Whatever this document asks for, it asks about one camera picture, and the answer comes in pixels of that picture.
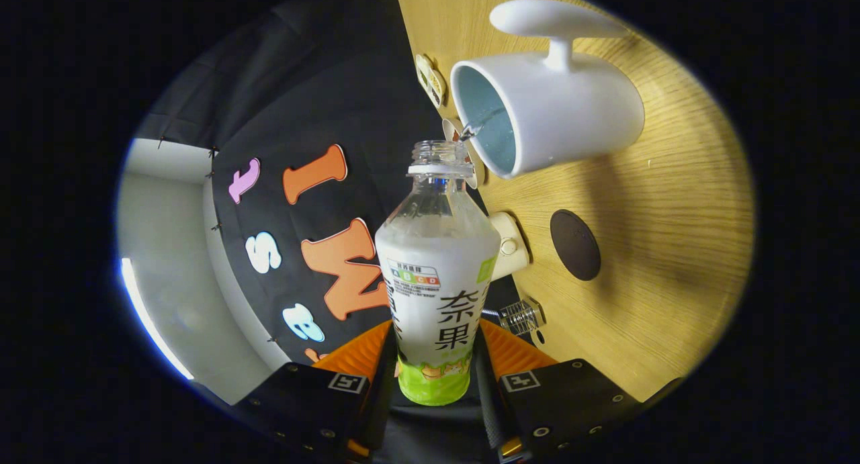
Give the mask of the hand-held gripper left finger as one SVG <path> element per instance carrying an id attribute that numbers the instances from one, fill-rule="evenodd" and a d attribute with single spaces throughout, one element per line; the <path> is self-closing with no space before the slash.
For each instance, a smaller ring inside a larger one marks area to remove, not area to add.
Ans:
<path id="1" fill-rule="evenodd" d="M 369 463 L 383 445 L 396 384 L 396 333 L 384 322 L 312 365 L 289 362 L 234 406 L 300 463 Z"/>

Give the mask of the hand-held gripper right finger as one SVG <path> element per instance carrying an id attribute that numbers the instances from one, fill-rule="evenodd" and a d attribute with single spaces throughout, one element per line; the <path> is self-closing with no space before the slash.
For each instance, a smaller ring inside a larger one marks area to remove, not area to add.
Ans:
<path id="1" fill-rule="evenodd" d="M 642 411 L 584 359 L 559 362 L 482 320 L 472 357 L 483 421 L 501 463 L 556 463 Z"/>

